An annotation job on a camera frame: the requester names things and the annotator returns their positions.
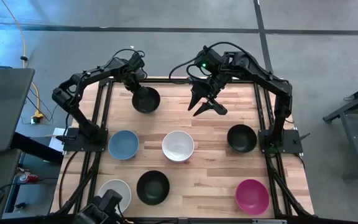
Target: cable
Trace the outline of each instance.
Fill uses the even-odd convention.
[[[74,94],[74,97],[70,100],[70,102],[68,102],[68,105],[70,106],[71,103],[73,101],[75,101],[74,105],[71,105],[72,106],[75,106],[78,102],[77,102],[77,97],[78,97],[78,85],[80,84],[81,80],[85,77],[86,73],[83,74],[80,79],[78,80],[78,83],[77,83],[77,86],[75,88],[75,94]],[[67,129],[68,129],[68,117],[70,116],[70,113],[67,113],[67,116],[66,116],[66,127],[65,127],[65,131],[63,132],[63,135],[66,135],[66,132],[67,132]]]
[[[145,56],[146,56],[146,53],[145,53],[143,50],[121,49],[121,50],[117,51],[117,52],[112,56],[112,58],[116,57],[116,55],[117,55],[119,52],[123,52],[123,51],[126,51],[126,50],[129,50],[129,51],[132,51],[132,52],[135,52],[135,53],[141,52],[141,53],[143,54],[143,55],[141,55],[141,57],[145,57]]]
[[[27,57],[25,56],[25,53],[26,53],[26,45],[25,45],[25,38],[24,38],[24,34],[23,34],[23,30],[22,30],[22,27],[20,26],[19,22],[17,21],[16,17],[13,15],[13,13],[11,12],[11,10],[9,9],[9,7],[7,6],[7,4],[5,3],[4,0],[1,0],[2,3],[4,3],[6,9],[8,10],[8,12],[10,13],[10,15],[12,16],[13,20],[15,20],[15,23],[16,23],[16,26],[17,28],[19,29],[20,31],[20,35],[22,37],[22,43],[23,43],[23,58],[22,59],[22,63],[23,63],[23,68],[25,68],[25,61],[27,60]]]
[[[299,156],[299,154],[297,154],[297,153],[294,153],[294,155],[295,155],[296,157],[298,157],[298,158],[301,160],[302,165],[303,165],[303,169],[306,169],[306,167],[305,167],[305,162],[303,161],[302,157],[301,157],[301,156]]]
[[[53,116],[55,115],[55,110],[56,110],[57,106],[58,106],[58,105],[56,104],[56,106],[54,107],[54,109],[53,109],[53,111],[52,111],[52,115],[51,115],[51,117],[50,117],[50,120],[52,121],[52,123],[50,123],[50,124],[40,123],[40,124],[42,124],[42,125],[52,125],[53,123],[55,123],[54,120],[53,120]],[[23,122],[23,116],[20,116],[20,118],[21,118],[22,124],[25,124],[25,125],[31,124],[31,123],[25,123],[25,122]]]
[[[201,72],[203,75],[205,75],[205,76],[210,76],[210,75],[212,75],[212,74],[206,74],[206,73],[203,71],[202,68],[200,68],[200,72]]]
[[[118,208],[118,212],[119,212],[120,216],[122,217],[123,220],[125,220],[125,217],[121,212],[121,208],[119,207],[119,203],[117,204],[117,208]]]
[[[21,121],[22,121],[22,124],[25,124],[25,125],[31,124],[31,123],[25,123],[25,122],[23,121],[23,116],[20,116],[20,119],[21,119]]]
[[[65,136],[66,135],[66,132],[67,132],[67,129],[68,129],[68,117],[70,116],[70,113],[67,113],[67,116],[66,116],[66,127],[65,127],[65,131],[63,132],[63,135]]]
[[[143,80],[145,80],[149,75],[147,74],[147,72],[145,72],[145,70],[143,70],[143,68],[140,68],[141,70],[142,70],[142,72],[144,72],[144,74],[145,74],[145,77],[144,77],[144,79]]]
[[[38,109],[38,107],[31,101],[31,99],[27,96],[27,99],[30,101],[30,103],[36,108]],[[50,121],[41,111],[40,113],[45,117],[46,120]]]
[[[59,183],[59,209],[62,208],[62,185],[63,185],[63,179],[65,178],[68,165],[70,165],[71,161],[73,160],[74,156],[77,154],[78,151],[74,152],[70,158],[68,159],[65,168],[63,169],[62,178],[60,179]]]
[[[238,45],[236,45],[236,44],[233,44],[233,43],[231,43],[231,42],[217,42],[217,43],[215,43],[215,44],[213,44],[213,45],[211,45],[211,46],[205,48],[205,49],[204,49],[204,52],[207,52],[207,51],[211,50],[213,47],[215,47],[215,46],[217,46],[217,45],[221,45],[221,44],[228,44],[228,45],[231,45],[231,46],[233,46],[233,47],[239,49],[239,50],[242,51],[244,54],[246,54],[248,57],[250,57],[262,71],[264,71],[265,73],[269,73],[268,71],[266,71],[264,68],[262,68],[262,67],[257,63],[257,61],[256,61],[256,59],[254,58],[254,56],[252,56],[250,53],[248,53],[247,51],[245,51],[245,50],[244,50],[243,48],[241,48],[240,46],[238,46]],[[190,62],[196,60],[198,57],[200,57],[200,56],[202,56],[202,55],[203,55],[203,54],[199,54],[199,55],[197,55],[195,58],[193,58],[193,59],[191,59],[191,60],[189,60],[189,61],[187,61],[187,62],[185,62],[185,63],[182,63],[182,64],[176,66],[175,68],[173,68],[173,69],[171,70],[171,72],[169,73],[169,75],[168,75],[168,80],[169,80],[170,82],[172,82],[172,81],[171,81],[171,76],[172,76],[173,72],[174,72],[176,69],[178,69],[178,68],[180,68],[180,67],[182,67],[182,66],[184,66],[184,65],[187,65],[188,63],[190,63]],[[275,77],[275,76],[271,76],[271,77],[272,77],[274,80],[276,80],[276,81],[289,83],[288,80],[281,79],[281,78],[277,78],[277,77]],[[172,82],[172,83],[174,83],[174,84],[186,84],[186,83],[188,83],[188,81]]]
[[[187,61],[187,62],[185,62],[185,63],[181,63],[180,65],[178,65],[178,66],[176,66],[175,68],[173,68],[173,69],[171,70],[171,72],[169,73],[169,75],[168,75],[168,81],[171,82],[171,83],[173,83],[173,84],[177,84],[177,85],[181,85],[181,84],[186,84],[186,83],[188,83],[187,80],[185,80],[185,81],[183,81],[183,82],[173,82],[171,76],[172,76],[173,72],[174,72],[176,69],[178,69],[178,68],[180,68],[180,67],[182,67],[182,66],[187,65],[188,63],[190,63],[190,62],[196,60],[196,59],[197,59],[198,57],[200,57],[200,56],[201,56],[201,54],[198,55],[198,56],[196,56],[195,58],[193,58],[193,59],[191,59],[191,60],[189,60],[189,61]]]
[[[39,179],[38,181],[36,181],[35,183],[13,183],[13,184],[6,184],[6,185],[3,185],[2,187],[0,187],[0,190],[4,189],[5,187],[8,187],[8,186],[13,186],[13,185],[26,185],[26,184],[37,184],[38,182],[41,182],[43,180],[48,180],[48,179],[54,179],[54,180],[57,180],[56,177],[46,177],[46,178],[43,178],[43,179]]]
[[[41,103],[43,104],[43,106],[47,109],[47,111],[50,113],[50,115],[51,115],[51,118],[50,118],[50,120],[52,120],[53,121],[53,114],[50,112],[50,110],[49,110],[49,108],[47,107],[47,105],[45,105],[45,103],[31,90],[31,89],[29,89],[30,90],[30,92],[35,96],[35,97],[37,97],[37,99],[39,100],[39,101],[41,101]]]
[[[24,33],[23,33],[23,30],[22,30],[22,27],[20,26],[19,22],[17,21],[16,17],[14,16],[14,14],[12,13],[12,11],[9,9],[9,7],[7,6],[6,2],[4,0],[1,0],[2,3],[5,5],[6,9],[8,10],[8,12],[10,13],[10,15],[12,16],[13,20],[15,21],[16,23],[16,26],[17,28],[19,29],[20,31],[20,35],[21,35],[21,38],[22,38],[22,43],[23,43],[23,56],[20,57],[20,59],[22,60],[22,67],[23,68],[26,68],[26,61],[27,61],[27,56],[26,56],[26,52],[27,52],[27,46],[25,44],[25,38],[24,38]],[[39,110],[40,108],[40,101],[39,101],[39,92],[38,92],[38,88],[37,86],[35,85],[34,82],[31,82],[31,85],[34,87],[35,89],[35,92],[37,93],[37,106],[36,106],[36,111],[35,111],[35,114],[34,116],[35,117],[38,117],[38,118],[42,118],[41,117],[41,111]]]
[[[197,80],[202,80],[203,82],[206,83],[206,81],[204,81],[203,79],[201,79],[201,78],[199,78],[199,77],[196,77],[195,75],[192,75],[192,74],[190,73],[189,68],[194,67],[194,66],[196,66],[196,65],[195,65],[195,64],[191,64],[191,65],[188,65],[188,66],[186,67],[186,73],[187,73],[187,75],[189,75],[191,78],[194,78],[194,79],[197,79]]]

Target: red object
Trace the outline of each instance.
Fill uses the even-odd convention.
[[[269,193],[261,182],[244,180],[237,187],[236,202],[249,215],[260,215],[269,206]]]
[[[31,173],[25,173],[20,176],[20,181],[25,183],[37,183],[39,180],[38,176]]]

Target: white paper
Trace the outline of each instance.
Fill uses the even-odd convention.
[[[65,132],[64,128],[55,128],[55,130],[53,131],[53,135],[54,136],[63,135],[64,132]],[[64,145],[62,144],[61,140],[58,140],[57,138],[51,138],[49,147],[51,147],[56,151],[63,152]]]

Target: bowl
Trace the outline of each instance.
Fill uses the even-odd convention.
[[[172,131],[162,141],[164,155],[173,162],[184,162],[194,152],[193,138],[184,131]]]
[[[135,156],[138,149],[139,138],[132,131],[118,131],[109,140],[109,152],[115,159],[130,159]]]
[[[148,171],[137,182],[136,192],[139,199],[146,205],[158,205],[168,196],[168,178],[160,171]]]
[[[255,148],[257,138],[252,128],[244,124],[237,124],[227,132],[227,142],[234,151],[250,152]]]
[[[141,113],[155,111],[160,105],[160,94],[151,87],[140,87],[132,96],[132,105]]]
[[[269,194],[261,182],[248,179],[238,185],[236,202],[241,210],[249,215],[260,215],[269,206]]]
[[[131,203],[131,189],[123,180],[109,180],[103,184],[103,186],[98,191],[98,196],[103,197],[103,195],[107,192],[107,190],[112,189],[115,190],[122,196],[122,200],[119,202],[119,207],[121,212],[124,213]]]

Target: gray floor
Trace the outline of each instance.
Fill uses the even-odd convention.
[[[358,0],[260,0],[266,29],[358,30]],[[97,27],[257,29],[252,0],[7,0],[23,24]],[[0,23],[12,23],[0,2]],[[41,99],[52,110],[50,94],[74,72],[104,64],[113,52],[134,46],[144,50],[149,75],[167,76],[175,65],[217,41],[231,41],[264,65],[259,34],[177,32],[52,32],[25,31],[29,67]],[[322,117],[358,90],[358,35],[267,35],[275,74],[289,79],[293,117],[303,141],[306,174],[315,213],[321,217],[358,221],[358,182],[342,175],[357,170],[342,125],[323,123]],[[218,52],[234,50],[219,46]],[[22,44],[17,30],[0,30],[0,65],[20,67]],[[176,75],[183,75],[180,70]],[[25,105],[29,122],[34,108]],[[65,113],[57,108],[51,125],[19,123],[30,136],[51,134],[64,127]]]

